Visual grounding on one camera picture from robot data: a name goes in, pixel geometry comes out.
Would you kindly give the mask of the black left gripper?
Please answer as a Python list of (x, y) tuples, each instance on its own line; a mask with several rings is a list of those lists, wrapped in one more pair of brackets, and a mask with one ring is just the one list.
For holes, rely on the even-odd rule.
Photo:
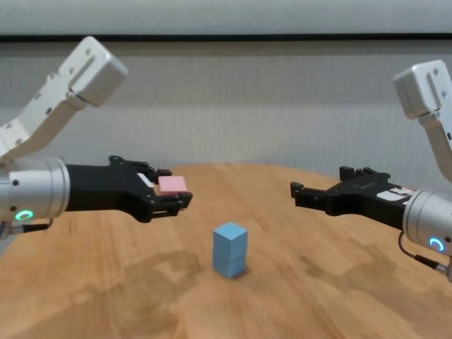
[(155, 196), (139, 177), (148, 179), (172, 176), (169, 169), (158, 169), (147, 162), (109, 156), (109, 165), (67, 165), (70, 179), (69, 202), (66, 211), (118, 210), (142, 223), (155, 218), (174, 217), (187, 209), (191, 192)]

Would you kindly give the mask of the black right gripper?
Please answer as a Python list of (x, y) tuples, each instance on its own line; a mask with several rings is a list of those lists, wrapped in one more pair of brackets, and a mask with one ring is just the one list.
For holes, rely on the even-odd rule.
[(290, 183), (296, 207), (326, 212), (330, 216), (361, 215), (397, 230), (403, 228), (405, 207), (415, 193), (388, 181), (389, 174), (370, 167), (339, 168), (340, 182), (328, 190)]

